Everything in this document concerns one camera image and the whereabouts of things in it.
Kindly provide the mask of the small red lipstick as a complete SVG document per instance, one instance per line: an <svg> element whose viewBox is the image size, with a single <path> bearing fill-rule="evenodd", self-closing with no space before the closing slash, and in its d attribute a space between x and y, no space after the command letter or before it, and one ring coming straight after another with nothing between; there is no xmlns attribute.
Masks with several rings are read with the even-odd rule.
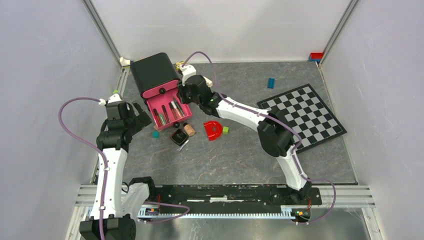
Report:
<svg viewBox="0 0 424 240"><path fill-rule="evenodd" d="M163 115L164 115L164 118L166 120L166 123L169 124L170 123L170 119L169 119L168 112L167 112L167 109L166 109L165 105L162 105L161 108L162 108Z"/></svg>

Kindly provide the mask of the pink white lip gloss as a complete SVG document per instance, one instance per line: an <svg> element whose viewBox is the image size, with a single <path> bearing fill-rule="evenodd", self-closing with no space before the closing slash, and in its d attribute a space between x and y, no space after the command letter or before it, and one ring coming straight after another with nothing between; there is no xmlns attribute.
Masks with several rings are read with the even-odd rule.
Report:
<svg viewBox="0 0 424 240"><path fill-rule="evenodd" d="M173 109L175 111L175 114L178 116L179 119L181 119L183 117L183 115L181 114L181 112L179 111L179 109L177 108L177 105L175 104L174 101L171 102L171 105L173 106Z"/></svg>

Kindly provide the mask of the green lip balm tube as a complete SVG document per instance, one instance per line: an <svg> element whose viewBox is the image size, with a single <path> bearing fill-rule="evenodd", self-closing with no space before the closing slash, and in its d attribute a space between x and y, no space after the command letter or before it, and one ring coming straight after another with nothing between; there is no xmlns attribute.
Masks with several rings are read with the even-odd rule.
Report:
<svg viewBox="0 0 424 240"><path fill-rule="evenodd" d="M165 117L163 116L163 114L162 114L162 113L159 113L159 114L158 114L158 117L159 117L159 119L160 119L160 122L161 122L161 125L162 125L162 126L164 126L164 125L166 125L166 124L167 124L167 121L166 121L166 119L165 119Z"/></svg>

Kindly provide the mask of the dark eyeliner pencil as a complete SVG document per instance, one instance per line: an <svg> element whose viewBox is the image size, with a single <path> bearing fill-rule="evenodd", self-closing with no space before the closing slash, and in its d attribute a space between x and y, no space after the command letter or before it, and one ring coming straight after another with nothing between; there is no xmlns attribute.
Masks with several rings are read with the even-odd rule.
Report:
<svg viewBox="0 0 424 240"><path fill-rule="evenodd" d="M176 108L179 110L180 114L182 117L185 117L185 113L181 107L181 105L179 104L178 100L175 97L172 97L174 104L176 105Z"/></svg>

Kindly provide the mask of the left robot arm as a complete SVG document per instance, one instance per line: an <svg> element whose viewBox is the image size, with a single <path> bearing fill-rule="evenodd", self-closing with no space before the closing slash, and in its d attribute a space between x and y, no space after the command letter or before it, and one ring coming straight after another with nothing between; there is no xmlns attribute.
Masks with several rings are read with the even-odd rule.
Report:
<svg viewBox="0 0 424 240"><path fill-rule="evenodd" d="M152 123L137 101L108 100L96 147L99 174L95 200L88 220L79 225L86 240L134 240L138 212L157 198L152 179L130 183L122 197L123 171L133 136Z"/></svg>

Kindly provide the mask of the foundation bottle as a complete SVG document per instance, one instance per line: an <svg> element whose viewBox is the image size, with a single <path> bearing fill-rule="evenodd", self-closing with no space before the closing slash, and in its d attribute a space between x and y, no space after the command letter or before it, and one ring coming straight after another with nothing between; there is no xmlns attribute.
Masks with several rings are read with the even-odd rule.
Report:
<svg viewBox="0 0 424 240"><path fill-rule="evenodd" d="M189 123L184 122L182 125L183 125L184 131L187 133L189 137L192 137L196 134L196 131Z"/></svg>

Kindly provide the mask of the silver tweezers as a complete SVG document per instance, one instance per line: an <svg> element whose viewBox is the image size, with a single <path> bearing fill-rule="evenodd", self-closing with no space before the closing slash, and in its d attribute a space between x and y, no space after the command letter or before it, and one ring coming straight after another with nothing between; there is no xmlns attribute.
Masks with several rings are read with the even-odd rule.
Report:
<svg viewBox="0 0 424 240"><path fill-rule="evenodd" d="M179 146L179 148L177 149L178 152L180 152L183 147L189 142L189 139L187 139L181 146Z"/></svg>

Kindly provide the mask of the brown lip gloss tube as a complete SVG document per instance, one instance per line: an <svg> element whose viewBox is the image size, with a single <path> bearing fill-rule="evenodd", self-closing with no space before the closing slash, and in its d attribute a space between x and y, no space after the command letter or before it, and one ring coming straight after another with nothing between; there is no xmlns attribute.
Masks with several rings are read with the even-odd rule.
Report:
<svg viewBox="0 0 424 240"><path fill-rule="evenodd" d="M169 102L168 105L169 105L169 108L170 108L170 110L172 112L172 115L173 115L174 120L177 121L179 119L179 115L176 112L176 109L175 109L173 103Z"/></svg>

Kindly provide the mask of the red lipstick tube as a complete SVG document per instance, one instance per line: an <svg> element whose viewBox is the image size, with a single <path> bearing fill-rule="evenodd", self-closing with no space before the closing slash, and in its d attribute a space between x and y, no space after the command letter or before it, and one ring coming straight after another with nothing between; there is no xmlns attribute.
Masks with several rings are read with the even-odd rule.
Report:
<svg viewBox="0 0 424 240"><path fill-rule="evenodd" d="M161 121L159 113L157 112L155 108L153 109L153 114L155 116L157 126L160 128L162 126L162 121Z"/></svg>

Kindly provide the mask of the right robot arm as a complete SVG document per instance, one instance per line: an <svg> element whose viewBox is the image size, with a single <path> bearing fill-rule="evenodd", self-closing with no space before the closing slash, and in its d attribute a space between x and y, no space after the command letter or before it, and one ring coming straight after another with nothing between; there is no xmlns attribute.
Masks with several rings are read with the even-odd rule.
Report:
<svg viewBox="0 0 424 240"><path fill-rule="evenodd" d="M177 96L184 104L196 104L206 115L231 120L256 131L262 149L276 158L284 173L289 199L295 204L302 204L309 198L312 183L296 153L302 139L287 125L285 114L280 109L250 107L213 92L202 75L179 80Z"/></svg>

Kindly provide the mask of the black pink drawer organizer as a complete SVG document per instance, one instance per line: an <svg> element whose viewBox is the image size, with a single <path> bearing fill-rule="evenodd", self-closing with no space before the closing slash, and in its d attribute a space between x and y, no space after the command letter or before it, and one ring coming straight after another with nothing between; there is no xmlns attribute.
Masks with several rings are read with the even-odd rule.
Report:
<svg viewBox="0 0 424 240"><path fill-rule="evenodd" d="M165 105L170 123L159 127L160 130L172 127L175 123L186 121L193 116L189 105L181 103L178 99L177 83L180 77L165 52L131 62L130 70L139 95L152 115L155 125L157 125L157 121L153 109L156 109L159 114L163 114L162 105ZM169 107L169 102L173 101L173 97L178 100L185 113L185 116L177 121Z"/></svg>

